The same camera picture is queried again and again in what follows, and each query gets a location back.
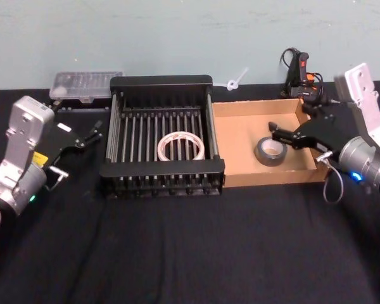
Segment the plastic lid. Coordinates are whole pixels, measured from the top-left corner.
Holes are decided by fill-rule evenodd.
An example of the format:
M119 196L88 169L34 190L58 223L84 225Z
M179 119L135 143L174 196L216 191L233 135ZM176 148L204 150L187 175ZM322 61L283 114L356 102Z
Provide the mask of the plastic lid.
M79 99L92 103L94 98L111 98L110 80L122 72L60 72L49 92L51 99Z

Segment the light blue wall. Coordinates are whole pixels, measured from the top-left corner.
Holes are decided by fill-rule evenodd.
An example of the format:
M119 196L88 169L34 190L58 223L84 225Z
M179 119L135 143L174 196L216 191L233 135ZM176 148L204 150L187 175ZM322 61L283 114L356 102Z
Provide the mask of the light blue wall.
M50 87L56 72L208 73L282 80L283 49L331 80L367 62L380 80L380 0L0 1L0 88Z

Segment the cardboard tray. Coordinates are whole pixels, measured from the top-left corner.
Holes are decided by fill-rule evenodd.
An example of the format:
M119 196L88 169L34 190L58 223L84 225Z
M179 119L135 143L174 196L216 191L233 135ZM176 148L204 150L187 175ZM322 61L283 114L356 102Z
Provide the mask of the cardboard tray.
M266 136L271 136L268 123L295 130L309 116L302 112L299 99L236 101L214 103L214 122L218 149L225 160L225 187L259 186L321 182L327 167L315 164L318 152L294 150L288 146L284 162L277 167L262 165L253 148Z

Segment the duct tape roll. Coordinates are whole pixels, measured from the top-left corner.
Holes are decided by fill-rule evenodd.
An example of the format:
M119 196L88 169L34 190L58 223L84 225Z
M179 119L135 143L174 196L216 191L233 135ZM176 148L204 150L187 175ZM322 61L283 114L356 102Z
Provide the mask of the duct tape roll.
M276 167L286 158L287 146L271 137L264 137L258 141L254 153L262 165Z

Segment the black cloth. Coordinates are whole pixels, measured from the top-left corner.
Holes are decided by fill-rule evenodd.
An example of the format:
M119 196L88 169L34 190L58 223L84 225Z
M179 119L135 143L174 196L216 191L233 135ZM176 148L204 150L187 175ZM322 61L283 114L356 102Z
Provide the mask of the black cloth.
M218 88L213 98L273 99L280 89ZM336 97L333 85L326 91ZM11 105L26 94L48 99L48 90L0 91L0 161ZM332 112L355 135L350 112ZM85 134L109 116L57 120ZM41 191L18 219L0 252L0 304L380 303L380 195L345 180L336 206L324 202L322 184L107 200L97 190L105 144L61 161L67 182Z

